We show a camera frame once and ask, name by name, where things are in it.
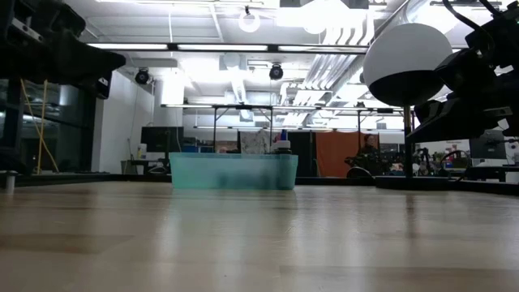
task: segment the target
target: computer monitor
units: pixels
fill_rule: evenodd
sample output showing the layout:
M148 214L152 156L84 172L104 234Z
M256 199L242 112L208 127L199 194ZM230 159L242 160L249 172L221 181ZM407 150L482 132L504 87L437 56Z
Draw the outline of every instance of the computer monitor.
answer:
M503 133L499 130L486 130L481 137L470 139L470 157L506 159Z
M183 127L143 127L140 143L148 152L181 152L183 139Z

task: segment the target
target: orange curtain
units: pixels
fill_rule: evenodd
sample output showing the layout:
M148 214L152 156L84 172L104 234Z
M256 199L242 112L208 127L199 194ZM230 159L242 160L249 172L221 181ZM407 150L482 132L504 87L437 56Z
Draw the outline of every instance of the orange curtain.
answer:
M364 147L364 136L360 134L361 147ZM376 138L378 148L379 136ZM350 166L344 160L354 157L358 153L358 133L341 133L337 131L316 133L317 143L317 165L320 177L345 178Z

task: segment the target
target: teal plastic bin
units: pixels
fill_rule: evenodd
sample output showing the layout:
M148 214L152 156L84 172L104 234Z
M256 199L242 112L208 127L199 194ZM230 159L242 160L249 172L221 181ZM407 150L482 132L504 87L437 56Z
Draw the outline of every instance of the teal plastic bin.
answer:
M292 190L297 155L169 154L175 189Z

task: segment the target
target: white spherical lamp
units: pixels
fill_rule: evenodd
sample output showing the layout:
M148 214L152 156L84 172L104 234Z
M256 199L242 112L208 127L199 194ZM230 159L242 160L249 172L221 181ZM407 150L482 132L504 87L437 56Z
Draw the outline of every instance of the white spherical lamp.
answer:
M375 40L364 59L364 80L373 96L393 106L417 105L443 83L434 70L453 52L447 37L423 24L402 24Z

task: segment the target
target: wooden floor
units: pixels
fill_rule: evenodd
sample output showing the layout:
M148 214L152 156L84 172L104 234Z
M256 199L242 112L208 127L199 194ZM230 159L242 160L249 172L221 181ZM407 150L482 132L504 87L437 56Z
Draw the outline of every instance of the wooden floor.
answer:
M0 291L519 291L519 200L373 187L0 195Z

